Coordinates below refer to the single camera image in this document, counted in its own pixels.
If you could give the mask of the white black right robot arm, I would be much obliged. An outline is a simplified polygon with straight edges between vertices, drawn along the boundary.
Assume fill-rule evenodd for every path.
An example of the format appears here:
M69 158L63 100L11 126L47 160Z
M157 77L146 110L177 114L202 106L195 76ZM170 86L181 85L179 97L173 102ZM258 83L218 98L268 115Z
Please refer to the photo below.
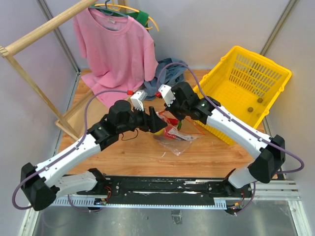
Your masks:
M175 118L190 117L215 128L236 141L254 159L245 167L233 169L224 178L221 188L227 196L237 195L242 187L252 182L269 183L284 163L284 138L255 130L210 96L199 98L189 83L180 82L174 87L161 85L158 91L166 110Z

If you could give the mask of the yellow lemon toy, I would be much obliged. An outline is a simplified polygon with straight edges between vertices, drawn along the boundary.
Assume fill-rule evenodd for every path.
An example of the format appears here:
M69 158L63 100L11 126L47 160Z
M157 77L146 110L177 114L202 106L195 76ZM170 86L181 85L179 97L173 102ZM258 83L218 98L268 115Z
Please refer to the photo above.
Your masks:
M162 129L162 130L160 130L160 131L154 133L154 135L156 135L156 136L163 136L164 133L165 133L165 129Z

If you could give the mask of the clear orange zip top bag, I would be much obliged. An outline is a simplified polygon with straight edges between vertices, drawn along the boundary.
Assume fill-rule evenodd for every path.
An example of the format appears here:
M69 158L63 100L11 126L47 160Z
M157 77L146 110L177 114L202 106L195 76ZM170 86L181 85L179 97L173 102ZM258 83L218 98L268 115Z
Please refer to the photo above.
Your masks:
M157 115L166 122L167 118L175 118L166 110L157 112ZM175 140L163 136L152 135L152 137L164 148L171 151L174 155L179 156L184 153L193 141L206 135L196 123L188 118L184 118L181 130L174 131L177 136Z

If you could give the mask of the red chili pepper toy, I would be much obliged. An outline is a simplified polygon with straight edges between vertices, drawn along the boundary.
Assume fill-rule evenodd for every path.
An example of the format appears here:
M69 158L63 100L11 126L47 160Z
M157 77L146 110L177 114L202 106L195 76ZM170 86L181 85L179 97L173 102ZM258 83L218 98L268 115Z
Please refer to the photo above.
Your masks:
M181 130L182 128L182 122L180 120L177 120L175 118L171 119L171 124L177 129L177 130Z

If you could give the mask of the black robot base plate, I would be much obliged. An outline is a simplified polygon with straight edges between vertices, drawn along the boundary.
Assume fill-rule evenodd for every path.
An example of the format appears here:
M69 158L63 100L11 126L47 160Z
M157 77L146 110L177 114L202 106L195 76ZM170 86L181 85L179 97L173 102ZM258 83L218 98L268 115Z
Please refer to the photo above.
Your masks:
M93 190L78 195L104 196L109 203L127 205L193 205L214 204L215 198L250 198L250 185L236 190L224 187L222 178L105 176Z

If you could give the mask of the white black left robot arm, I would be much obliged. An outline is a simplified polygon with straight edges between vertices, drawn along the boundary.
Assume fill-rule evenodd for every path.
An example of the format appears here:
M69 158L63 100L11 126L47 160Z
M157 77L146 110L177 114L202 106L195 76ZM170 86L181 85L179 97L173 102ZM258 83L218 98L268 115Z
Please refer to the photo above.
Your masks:
M70 169L117 142L120 134L136 129L156 133L166 126L167 123L157 115L154 107L149 107L149 112L146 113L132 108L128 101L119 100L99 122L64 151L37 165L25 164L21 168L18 187L35 211L41 211L57 197L73 192L92 191L96 195L101 194L105 190L105 182L99 171L87 171L82 175L72 176L79 183L71 183L69 191L61 183L67 181L66 173Z

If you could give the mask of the red yellow mango toy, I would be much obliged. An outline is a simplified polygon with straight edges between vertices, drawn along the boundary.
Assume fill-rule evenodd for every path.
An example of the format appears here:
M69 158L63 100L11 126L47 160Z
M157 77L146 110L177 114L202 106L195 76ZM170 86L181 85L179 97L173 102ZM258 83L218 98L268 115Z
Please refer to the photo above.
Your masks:
M173 133L177 131L179 121L175 118L167 118L166 122L168 126L164 128L164 137L175 140L177 136Z

